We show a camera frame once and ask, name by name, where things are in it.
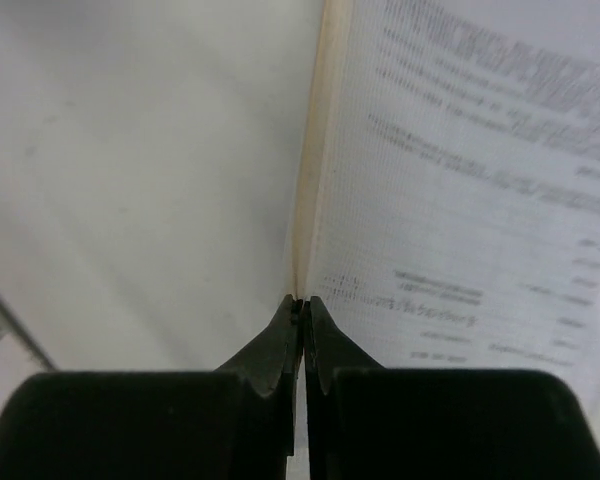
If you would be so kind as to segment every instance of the white paper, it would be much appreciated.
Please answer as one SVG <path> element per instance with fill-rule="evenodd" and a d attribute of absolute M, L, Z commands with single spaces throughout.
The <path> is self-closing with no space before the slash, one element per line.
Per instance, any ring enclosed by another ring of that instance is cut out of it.
<path fill-rule="evenodd" d="M 385 365 L 600 393 L 600 2 L 354 2 L 308 291 Z"/>

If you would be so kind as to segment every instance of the paper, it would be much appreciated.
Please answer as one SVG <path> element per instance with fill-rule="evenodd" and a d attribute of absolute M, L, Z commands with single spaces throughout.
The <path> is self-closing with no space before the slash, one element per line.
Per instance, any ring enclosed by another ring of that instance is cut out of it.
<path fill-rule="evenodd" d="M 345 55 L 307 291 L 385 365 L 540 369 L 592 408 L 600 2 L 358 0 Z"/>

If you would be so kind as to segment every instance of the white table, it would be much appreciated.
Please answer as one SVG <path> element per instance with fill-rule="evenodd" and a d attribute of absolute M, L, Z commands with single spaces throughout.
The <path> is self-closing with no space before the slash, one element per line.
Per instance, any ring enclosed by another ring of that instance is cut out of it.
<path fill-rule="evenodd" d="M 0 294 L 69 369 L 270 320 L 320 0 L 0 0 Z"/>

